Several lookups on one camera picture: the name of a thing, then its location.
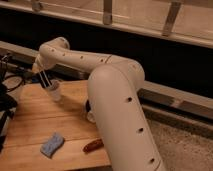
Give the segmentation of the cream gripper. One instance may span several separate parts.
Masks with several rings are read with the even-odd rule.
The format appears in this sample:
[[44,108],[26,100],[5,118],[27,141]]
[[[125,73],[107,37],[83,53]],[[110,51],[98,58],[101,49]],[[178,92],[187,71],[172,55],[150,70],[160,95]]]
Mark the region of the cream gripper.
[[50,79],[48,78],[48,76],[45,72],[45,70],[42,71],[42,73],[44,75],[44,77],[43,77],[42,73],[40,72],[40,68],[36,63],[34,63],[32,65],[32,72],[35,73],[35,74],[37,73],[37,78],[38,78],[42,88],[46,88],[46,82],[47,82],[47,86],[52,85]]

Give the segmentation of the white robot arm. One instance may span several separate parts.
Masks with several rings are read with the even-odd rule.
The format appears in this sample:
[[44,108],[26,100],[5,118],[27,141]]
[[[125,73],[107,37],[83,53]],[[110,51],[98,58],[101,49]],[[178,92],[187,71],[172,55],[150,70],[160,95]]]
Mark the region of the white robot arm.
[[135,60],[110,54],[73,51],[58,37],[40,45],[33,72],[45,87],[44,73],[56,64],[87,72],[88,100],[113,171],[166,171],[138,92],[145,73]]

